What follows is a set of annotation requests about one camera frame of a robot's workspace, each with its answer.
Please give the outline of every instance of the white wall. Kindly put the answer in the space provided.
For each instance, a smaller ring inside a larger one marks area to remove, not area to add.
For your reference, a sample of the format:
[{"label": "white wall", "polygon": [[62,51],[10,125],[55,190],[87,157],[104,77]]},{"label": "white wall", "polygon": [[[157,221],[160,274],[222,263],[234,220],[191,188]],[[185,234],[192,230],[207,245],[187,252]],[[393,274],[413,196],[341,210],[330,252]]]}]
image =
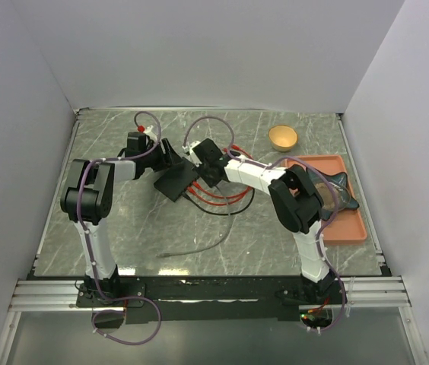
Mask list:
[{"label": "white wall", "polygon": [[383,250],[429,353],[429,1],[406,0],[344,117]]},{"label": "white wall", "polygon": [[74,108],[342,112],[403,0],[12,0]]},{"label": "white wall", "polygon": [[9,0],[0,0],[0,332],[37,251],[73,114]]}]

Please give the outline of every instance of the yellow bowl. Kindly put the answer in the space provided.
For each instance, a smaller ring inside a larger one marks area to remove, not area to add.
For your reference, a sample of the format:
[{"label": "yellow bowl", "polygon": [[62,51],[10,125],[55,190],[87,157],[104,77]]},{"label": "yellow bowl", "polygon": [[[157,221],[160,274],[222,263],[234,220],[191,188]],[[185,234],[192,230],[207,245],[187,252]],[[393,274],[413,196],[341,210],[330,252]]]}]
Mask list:
[{"label": "yellow bowl", "polygon": [[297,143],[297,133],[289,125],[275,125],[269,129],[272,147],[279,152],[287,152]]}]

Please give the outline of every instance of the marble tabletop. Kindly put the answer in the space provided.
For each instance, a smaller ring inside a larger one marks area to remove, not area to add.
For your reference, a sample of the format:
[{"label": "marble tabletop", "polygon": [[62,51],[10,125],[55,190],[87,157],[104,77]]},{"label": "marble tabletop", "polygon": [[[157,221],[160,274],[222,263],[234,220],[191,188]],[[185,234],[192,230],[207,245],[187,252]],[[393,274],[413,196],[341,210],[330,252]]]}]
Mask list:
[{"label": "marble tabletop", "polygon": [[[126,144],[128,132],[135,130],[134,109],[81,110],[78,128],[68,156],[92,159],[116,156]],[[180,148],[186,127],[200,116],[220,116],[233,127],[235,143],[251,153],[256,160],[269,163],[282,154],[270,145],[268,131],[273,125],[295,127],[299,142],[292,155],[340,154],[348,170],[356,199],[361,192],[348,158],[345,141],[334,114],[279,113],[259,110],[152,110],[160,119],[163,137],[174,149]],[[148,116],[139,121],[150,125]],[[230,134],[216,120],[204,121],[194,128],[189,140],[212,138],[218,146],[226,146]],[[157,258],[160,252],[178,252],[213,243],[225,230],[227,217],[203,213],[184,198],[173,203],[160,194],[153,182],[157,173],[150,170],[136,181],[115,185],[113,208],[108,217],[113,256],[121,275],[298,275],[300,258],[289,231],[279,223],[268,195],[255,194],[251,207],[234,217],[228,238],[219,246],[185,256]],[[222,183],[226,193],[239,192],[242,186]],[[46,234],[36,262],[37,276],[82,276],[84,253],[77,230],[59,207],[56,197]],[[237,208],[248,202],[246,196]],[[224,211],[224,207],[214,211]],[[329,260],[342,275],[380,275],[375,245],[368,228],[367,240],[359,246],[331,246]]]}]

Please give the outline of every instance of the floor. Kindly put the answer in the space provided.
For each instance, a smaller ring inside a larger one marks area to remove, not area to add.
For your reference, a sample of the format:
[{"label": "floor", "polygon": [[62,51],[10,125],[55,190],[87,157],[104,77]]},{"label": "floor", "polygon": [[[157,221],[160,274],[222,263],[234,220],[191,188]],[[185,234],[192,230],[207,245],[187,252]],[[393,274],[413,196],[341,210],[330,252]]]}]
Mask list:
[{"label": "floor", "polygon": [[[139,341],[154,323],[124,325],[115,336]],[[165,322],[137,347],[91,333],[91,314],[22,313],[8,365],[87,363],[410,365],[414,361],[397,308],[354,308],[321,336],[273,319]]]},{"label": "floor", "polygon": [[[135,130],[131,109],[82,110],[78,115],[70,162],[75,158],[116,156],[126,144],[127,132]],[[295,127],[299,135],[292,155],[342,155],[356,199],[361,192],[348,158],[345,140],[334,114],[277,113],[256,110],[155,110],[163,126],[163,137],[181,152],[185,130],[196,118],[214,115],[234,128],[235,143],[255,159],[272,162],[282,154],[269,143],[268,131],[277,124]],[[142,124],[150,125],[147,116]],[[189,140],[212,138],[219,146],[229,142],[224,125],[213,120],[192,130]],[[111,249],[123,275],[298,275],[300,260],[291,234],[275,216],[272,201],[257,192],[252,206],[235,218],[228,239],[215,249],[159,259],[160,252],[194,249],[214,242],[224,231],[227,218],[199,211],[187,200],[172,203],[152,186],[157,175],[147,172],[141,179],[115,186],[113,209],[108,218]],[[243,187],[223,184],[225,192]],[[240,207],[246,204],[245,197]],[[329,247],[328,257],[342,275],[380,275],[375,242],[364,210],[368,238],[360,246]],[[78,232],[54,201],[46,234],[40,247],[37,276],[82,276],[85,264]]]}]

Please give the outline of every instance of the tray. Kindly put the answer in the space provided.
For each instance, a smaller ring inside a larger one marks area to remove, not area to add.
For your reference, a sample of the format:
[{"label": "tray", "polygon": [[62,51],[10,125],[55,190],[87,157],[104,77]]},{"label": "tray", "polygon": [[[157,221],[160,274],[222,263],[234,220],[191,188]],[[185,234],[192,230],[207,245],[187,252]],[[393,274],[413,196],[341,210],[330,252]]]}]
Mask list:
[{"label": "tray", "polygon": [[[298,156],[312,167],[327,175],[335,175],[348,171],[345,162],[339,154]],[[291,160],[284,162],[286,167],[298,164]],[[354,196],[353,188],[348,179],[348,190]],[[361,245],[367,238],[367,230],[361,218],[360,209],[356,211],[343,210],[336,219],[324,230],[324,243],[328,246]]]}]

